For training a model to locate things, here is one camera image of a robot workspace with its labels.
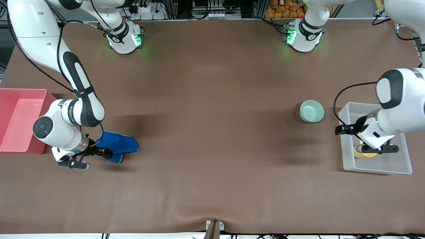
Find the red plastic bin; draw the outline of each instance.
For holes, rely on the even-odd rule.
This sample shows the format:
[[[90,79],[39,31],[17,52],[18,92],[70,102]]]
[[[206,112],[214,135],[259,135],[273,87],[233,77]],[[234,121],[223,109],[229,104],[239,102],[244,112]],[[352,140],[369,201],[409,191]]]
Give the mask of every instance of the red plastic bin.
[[[32,126],[54,100],[45,89],[0,89],[0,153],[42,154]]]

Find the white plastic bin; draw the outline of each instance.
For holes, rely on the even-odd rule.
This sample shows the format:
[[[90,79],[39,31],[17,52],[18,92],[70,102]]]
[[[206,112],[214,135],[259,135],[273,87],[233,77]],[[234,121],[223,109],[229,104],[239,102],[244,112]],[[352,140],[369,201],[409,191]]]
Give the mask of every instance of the white plastic bin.
[[[354,124],[362,116],[381,108],[380,105],[348,102],[339,112],[345,124]],[[353,135],[341,135],[344,169],[349,171],[377,174],[412,174],[409,152],[407,151],[404,133],[391,139],[391,144],[398,145],[399,151],[391,154],[377,154],[372,158],[358,159],[354,157],[354,146],[360,140]]]

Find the yellow tape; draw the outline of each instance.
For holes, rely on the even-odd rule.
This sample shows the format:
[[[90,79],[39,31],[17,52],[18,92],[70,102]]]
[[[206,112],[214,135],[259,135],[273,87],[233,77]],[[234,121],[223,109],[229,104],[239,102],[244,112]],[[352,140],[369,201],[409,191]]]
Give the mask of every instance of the yellow tape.
[[[381,0],[375,0],[375,2],[376,2],[376,6],[378,7],[378,9],[379,9],[380,7],[382,7],[382,2],[381,2]]]

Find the brown table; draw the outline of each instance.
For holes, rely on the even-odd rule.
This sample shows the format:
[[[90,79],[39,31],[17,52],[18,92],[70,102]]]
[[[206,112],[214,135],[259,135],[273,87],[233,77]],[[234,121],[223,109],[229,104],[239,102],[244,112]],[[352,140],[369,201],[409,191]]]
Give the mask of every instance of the brown table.
[[[67,26],[105,129],[141,150],[120,165],[86,158],[88,171],[49,154],[0,155],[0,232],[181,232],[219,219],[233,233],[425,233],[424,132],[406,134],[412,175],[343,170],[335,95],[419,64],[391,23],[370,23],[329,21],[305,54],[261,21],[153,23],[127,55],[95,29]],[[1,86],[71,97],[17,51]],[[307,99],[324,105],[320,123],[301,122]],[[377,103],[374,87],[348,90],[338,107],[348,101]]]

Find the green cup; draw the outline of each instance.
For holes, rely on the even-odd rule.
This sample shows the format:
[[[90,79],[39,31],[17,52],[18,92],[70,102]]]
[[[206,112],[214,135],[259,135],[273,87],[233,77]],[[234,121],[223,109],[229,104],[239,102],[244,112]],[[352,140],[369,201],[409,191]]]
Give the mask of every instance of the green cup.
[[[324,115],[323,106],[315,100],[306,100],[301,104],[300,117],[307,123],[318,122]]]

